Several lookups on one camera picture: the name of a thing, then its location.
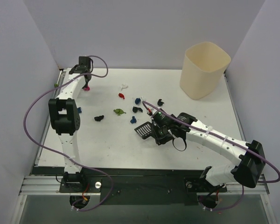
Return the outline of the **black slotted scoop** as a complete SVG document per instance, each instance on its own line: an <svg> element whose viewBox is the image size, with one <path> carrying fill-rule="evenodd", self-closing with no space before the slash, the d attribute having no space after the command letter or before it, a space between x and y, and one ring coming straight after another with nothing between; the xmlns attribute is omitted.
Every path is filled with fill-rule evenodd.
<svg viewBox="0 0 280 224"><path fill-rule="evenodd" d="M134 129L135 132L143 139L146 140L149 137L152 137L152 123L147 121L142 125Z"/></svg>

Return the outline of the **black paper scrap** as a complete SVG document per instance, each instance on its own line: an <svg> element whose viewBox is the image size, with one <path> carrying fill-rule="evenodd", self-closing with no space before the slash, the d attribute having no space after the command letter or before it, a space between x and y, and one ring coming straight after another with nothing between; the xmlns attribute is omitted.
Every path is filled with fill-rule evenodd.
<svg viewBox="0 0 280 224"><path fill-rule="evenodd" d="M133 111L133 113L143 112L142 108L136 107L136 106L134 106L134 107L132 108L132 111Z"/></svg>
<svg viewBox="0 0 280 224"><path fill-rule="evenodd" d="M100 122L101 120L104 119L104 117L105 117L104 115L96 116L96 117L94 117L94 120L97 122Z"/></svg>
<svg viewBox="0 0 280 224"><path fill-rule="evenodd" d="M159 99L158 102L157 102L157 105L158 106L163 106L163 104L164 104L164 102L162 101L162 99Z"/></svg>

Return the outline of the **dark blue paper scrap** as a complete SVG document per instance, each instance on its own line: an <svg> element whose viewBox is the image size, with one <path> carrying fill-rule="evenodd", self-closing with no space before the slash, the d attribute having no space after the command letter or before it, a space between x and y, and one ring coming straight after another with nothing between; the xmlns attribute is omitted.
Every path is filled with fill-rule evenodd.
<svg viewBox="0 0 280 224"><path fill-rule="evenodd" d="M136 105L138 105L141 102L141 99L140 98L136 98L134 102L135 102Z"/></svg>

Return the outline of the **green paper scrap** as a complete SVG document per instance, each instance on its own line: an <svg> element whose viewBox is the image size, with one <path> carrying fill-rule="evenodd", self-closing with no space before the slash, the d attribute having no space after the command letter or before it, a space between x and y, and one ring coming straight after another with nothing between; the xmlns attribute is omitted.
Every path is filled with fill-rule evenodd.
<svg viewBox="0 0 280 224"><path fill-rule="evenodd" d="M120 108L114 109L113 112L114 112L115 114L117 114L118 116L120 116L120 115L122 115L122 114L126 114L126 112L123 111L123 110L120 109Z"/></svg>

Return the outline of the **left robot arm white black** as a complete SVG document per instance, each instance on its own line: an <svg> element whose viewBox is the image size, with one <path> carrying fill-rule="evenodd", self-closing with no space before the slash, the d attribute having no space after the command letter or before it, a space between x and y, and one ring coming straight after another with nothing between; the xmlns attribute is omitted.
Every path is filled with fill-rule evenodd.
<svg viewBox="0 0 280 224"><path fill-rule="evenodd" d="M49 116L52 128L56 131L62 145L64 157L63 181L70 183L76 192L85 190L87 181L81 170L77 146L77 131L80 128L80 115L75 99L80 91L88 86L91 76L87 73L93 69L93 60L87 56L80 56L78 64L69 71L70 83L63 87L59 95L48 102Z"/></svg>

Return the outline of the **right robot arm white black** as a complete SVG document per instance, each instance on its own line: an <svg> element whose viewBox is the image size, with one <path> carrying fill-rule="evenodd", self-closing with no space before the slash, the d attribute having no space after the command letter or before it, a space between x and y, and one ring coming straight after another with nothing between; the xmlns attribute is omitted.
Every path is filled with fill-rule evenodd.
<svg viewBox="0 0 280 224"><path fill-rule="evenodd" d="M227 165L207 167L199 179L201 189L209 191L215 186L230 182L238 182L248 188L256 187L265 166L262 161L265 155L260 142L236 140L184 112L177 117L155 112L151 120L151 135L157 145L176 139L182 139L184 143L192 141L230 161Z"/></svg>

